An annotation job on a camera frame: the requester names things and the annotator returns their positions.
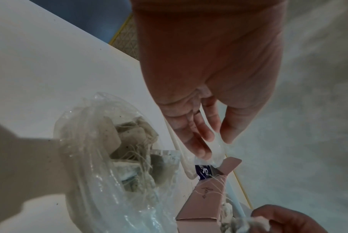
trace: yellow edge trim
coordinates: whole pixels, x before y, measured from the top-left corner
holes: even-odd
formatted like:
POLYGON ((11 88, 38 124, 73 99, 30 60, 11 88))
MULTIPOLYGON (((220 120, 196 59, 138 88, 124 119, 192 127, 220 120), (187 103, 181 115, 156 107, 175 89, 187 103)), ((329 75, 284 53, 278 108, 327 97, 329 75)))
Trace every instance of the yellow edge trim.
POLYGON ((112 43, 116 40, 117 36, 119 36, 120 32, 123 30, 125 25, 128 23, 128 21, 133 17, 133 13, 130 13, 128 18, 124 21, 123 25, 119 28, 119 30, 115 33, 114 37, 110 40, 109 45, 112 45, 112 43))
POLYGON ((248 195, 247 195, 247 193, 245 192, 242 183, 241 183, 240 180, 238 179, 238 176, 236 175, 235 170, 233 170, 233 172, 234 172, 234 175, 235 175, 236 180, 237 180, 238 183, 239 183, 240 188, 242 189, 242 191, 243 191, 243 193, 244 193, 244 196, 246 197, 246 200, 247 200, 247 202, 248 202, 249 207, 251 208, 251 210, 253 210, 253 206, 252 206, 252 204, 251 204, 251 201, 249 200, 248 195))

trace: white table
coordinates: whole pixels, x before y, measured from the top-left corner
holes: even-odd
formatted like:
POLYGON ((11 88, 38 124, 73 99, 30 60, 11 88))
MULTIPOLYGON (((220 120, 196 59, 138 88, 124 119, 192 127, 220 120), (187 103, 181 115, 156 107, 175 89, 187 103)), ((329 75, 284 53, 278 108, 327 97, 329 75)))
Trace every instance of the white table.
MULTIPOLYGON (((137 107, 174 149, 137 60, 28 0, 0 0, 1 233, 80 232, 65 204, 75 184, 51 138, 60 115, 96 92, 137 107)), ((195 185, 179 179, 176 211, 195 185)))

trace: hand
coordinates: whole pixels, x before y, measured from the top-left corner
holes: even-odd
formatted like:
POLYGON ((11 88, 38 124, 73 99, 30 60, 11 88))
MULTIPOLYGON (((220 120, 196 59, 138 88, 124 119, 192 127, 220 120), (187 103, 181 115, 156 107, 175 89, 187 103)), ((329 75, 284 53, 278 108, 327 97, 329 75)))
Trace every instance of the hand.
POLYGON ((282 54, 284 0, 132 0, 147 87, 185 146, 209 159, 270 98, 282 54), (216 101, 226 104, 221 123, 216 101))
POLYGON ((327 233, 311 217, 277 205, 264 205, 252 212, 252 217, 270 220, 272 233, 327 233))

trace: pink box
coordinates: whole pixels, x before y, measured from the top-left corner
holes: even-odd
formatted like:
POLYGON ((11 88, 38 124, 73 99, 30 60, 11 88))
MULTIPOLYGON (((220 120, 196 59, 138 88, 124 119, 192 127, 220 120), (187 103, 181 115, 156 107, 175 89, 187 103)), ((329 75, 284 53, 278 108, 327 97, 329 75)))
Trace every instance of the pink box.
POLYGON ((179 233, 221 233, 219 220, 224 184, 241 162, 241 159, 228 157, 217 168, 218 175, 198 182, 176 217, 179 233))

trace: blue label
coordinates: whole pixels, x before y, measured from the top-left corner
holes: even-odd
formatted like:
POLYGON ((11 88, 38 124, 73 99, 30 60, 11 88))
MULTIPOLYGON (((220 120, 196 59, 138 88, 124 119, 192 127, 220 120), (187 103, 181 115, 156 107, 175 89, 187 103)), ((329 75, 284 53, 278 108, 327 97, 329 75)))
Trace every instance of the blue label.
POLYGON ((195 165, 195 167, 196 167, 196 172, 198 176, 200 177, 200 180, 204 180, 204 179, 212 177, 210 166, 195 165))

